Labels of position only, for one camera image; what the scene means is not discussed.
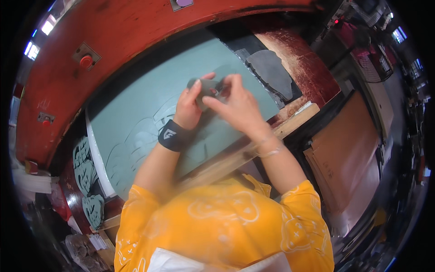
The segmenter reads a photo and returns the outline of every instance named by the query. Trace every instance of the left hand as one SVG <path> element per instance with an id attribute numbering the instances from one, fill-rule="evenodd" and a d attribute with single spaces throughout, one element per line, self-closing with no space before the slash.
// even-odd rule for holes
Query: left hand
<path id="1" fill-rule="evenodd" d="M 213 79 L 216 76 L 215 72 L 208 73 L 201 78 Z M 190 88 L 184 89 L 177 102 L 177 108 L 175 110 L 174 122 L 180 127 L 192 130 L 196 127 L 201 117 L 201 109 L 196 104 L 196 97 L 201 92 L 201 82 L 198 80 Z"/>

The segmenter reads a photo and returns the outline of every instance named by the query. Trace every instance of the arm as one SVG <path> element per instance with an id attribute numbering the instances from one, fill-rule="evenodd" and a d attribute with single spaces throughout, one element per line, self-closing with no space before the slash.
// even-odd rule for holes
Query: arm
<path id="1" fill-rule="evenodd" d="M 212 79 L 215 75 L 209 73 L 202 78 Z M 202 112 L 195 99 L 200 91 L 201 82 L 197 81 L 190 90 L 186 88 L 178 99 L 174 122 L 184 129 L 192 130 L 198 124 Z M 179 152 L 157 143 L 137 171 L 133 184 L 155 194 L 160 200 L 165 199 L 172 190 L 172 176 L 179 157 Z"/>
<path id="2" fill-rule="evenodd" d="M 243 88 L 241 75 L 229 75 L 224 83 L 228 86 L 225 92 L 229 91 L 226 104 L 206 96 L 203 97 L 203 103 L 216 111 L 232 127 L 244 132 L 257 145 L 259 154 L 267 154 L 280 148 L 277 154 L 261 158 L 268 177 L 278 192 L 288 192 L 306 180 L 298 161 L 282 146 L 261 117 L 254 96 Z"/>

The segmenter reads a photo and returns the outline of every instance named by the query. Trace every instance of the teal foam sheet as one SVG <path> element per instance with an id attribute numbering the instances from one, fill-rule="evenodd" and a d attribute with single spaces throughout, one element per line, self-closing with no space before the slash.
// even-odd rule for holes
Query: teal foam sheet
<path id="1" fill-rule="evenodd" d="M 110 84 L 88 106 L 90 124 L 107 176 L 124 200 L 128 198 L 138 168 L 157 143 L 159 132 L 173 118 L 180 93 L 191 78 L 215 71 L 215 80 L 219 81 L 228 74 L 239 73 L 245 88 L 258 100 L 265 120 L 279 112 L 268 92 L 242 61 L 206 30 L 183 36 L 151 54 L 135 64 L 136 70 L 130 69 L 132 73 L 140 73 L 142 65 L 152 66 L 143 69 L 144 74 L 135 78 L 125 72 L 124 77 L 134 79 L 132 83 L 124 84 L 125 88 L 116 95 L 112 94 L 113 89 L 123 88 L 123 84 Z M 159 56 L 166 60 L 156 61 Z M 187 174 L 242 136 L 224 120 L 212 117 L 199 130 L 193 145 L 181 155 L 176 175 Z"/>

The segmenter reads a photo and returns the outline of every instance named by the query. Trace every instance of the right hand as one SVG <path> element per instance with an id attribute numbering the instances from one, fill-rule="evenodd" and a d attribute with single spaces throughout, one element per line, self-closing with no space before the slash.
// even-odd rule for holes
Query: right hand
<path id="1" fill-rule="evenodd" d="M 234 129 L 245 133 L 254 143 L 261 142 L 272 132 L 261 116 L 257 100 L 243 87 L 239 74 L 228 75 L 224 84 L 227 87 L 224 92 L 229 91 L 229 95 L 226 95 L 227 104 L 210 96 L 204 96 L 202 102 Z"/>

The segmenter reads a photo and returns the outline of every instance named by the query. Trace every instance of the hand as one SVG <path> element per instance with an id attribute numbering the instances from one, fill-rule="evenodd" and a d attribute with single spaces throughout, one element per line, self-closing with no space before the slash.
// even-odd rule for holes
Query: hand
<path id="1" fill-rule="evenodd" d="M 202 102 L 217 112 L 234 129 L 245 133 L 254 143 L 260 143 L 272 132 L 260 113 L 257 100 L 243 87 L 239 74 L 230 74 L 224 79 L 227 88 L 224 96 L 227 104 L 210 96 L 204 96 Z"/>
<path id="2" fill-rule="evenodd" d="M 215 72 L 208 73 L 201 78 L 213 79 L 216 76 Z M 184 89 L 177 102 L 175 109 L 174 122 L 180 127 L 192 130 L 196 127 L 201 117 L 201 109 L 196 104 L 196 97 L 201 92 L 201 82 L 198 80 L 190 88 Z"/>

